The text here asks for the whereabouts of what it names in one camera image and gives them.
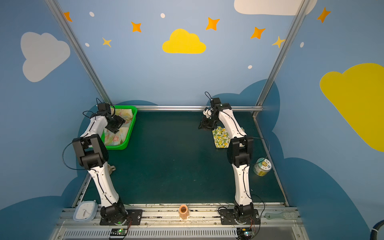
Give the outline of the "lemon print skirt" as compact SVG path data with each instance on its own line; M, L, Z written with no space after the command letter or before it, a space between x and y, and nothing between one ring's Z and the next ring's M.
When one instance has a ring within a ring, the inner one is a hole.
M213 138L214 138L214 144L217 149L227 149L229 147L231 137L235 135L235 137L242 138L246 135L244 132L244 129L241 128L240 131L233 130L232 133L228 133L226 128L217 127L215 130L212 131Z

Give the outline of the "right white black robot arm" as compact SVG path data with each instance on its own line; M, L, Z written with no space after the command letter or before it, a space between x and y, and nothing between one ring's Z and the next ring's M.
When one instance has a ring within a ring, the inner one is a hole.
M203 115L199 129L215 130L221 122L229 134L227 158L234 170L236 187L234 215L238 222L244 222L255 215L249 183L254 138L242 130L229 104L212 104L203 110Z

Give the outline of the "pink floral skirt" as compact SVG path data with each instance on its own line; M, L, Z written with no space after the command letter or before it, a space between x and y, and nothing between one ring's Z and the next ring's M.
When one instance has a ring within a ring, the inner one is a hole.
M116 134L104 129L104 144L106 146L118 146L123 144L131 128L134 117L132 109L117 109L117 115L122 117L126 122L120 127L119 132Z

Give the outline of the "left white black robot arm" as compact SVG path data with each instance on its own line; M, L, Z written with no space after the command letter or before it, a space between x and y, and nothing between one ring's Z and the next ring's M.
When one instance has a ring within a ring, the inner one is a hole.
M109 152L101 139L104 129L118 130L125 121L117 121L108 111L98 111L90 117L86 131L71 142L79 165L91 175L101 200L101 224L123 225L127 212L114 188L109 170Z

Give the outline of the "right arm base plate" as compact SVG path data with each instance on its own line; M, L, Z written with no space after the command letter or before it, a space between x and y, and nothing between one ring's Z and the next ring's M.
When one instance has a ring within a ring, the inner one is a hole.
M234 209L219 208L218 214L222 225L258 225L261 223L258 210L254 209L254 213L250 217L236 220Z

